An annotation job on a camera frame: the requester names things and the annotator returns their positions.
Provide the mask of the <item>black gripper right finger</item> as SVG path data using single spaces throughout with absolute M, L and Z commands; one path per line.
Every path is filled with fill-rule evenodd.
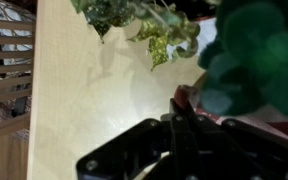
M 228 119 L 192 117 L 192 175 L 199 180 L 288 180 L 288 139 Z

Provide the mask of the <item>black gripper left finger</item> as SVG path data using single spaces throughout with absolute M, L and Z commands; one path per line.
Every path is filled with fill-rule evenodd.
M 145 180 L 199 180 L 201 164 L 190 119 L 194 109 L 170 101 L 159 120 L 145 119 L 80 158 L 78 180 L 133 180 L 145 168 Z

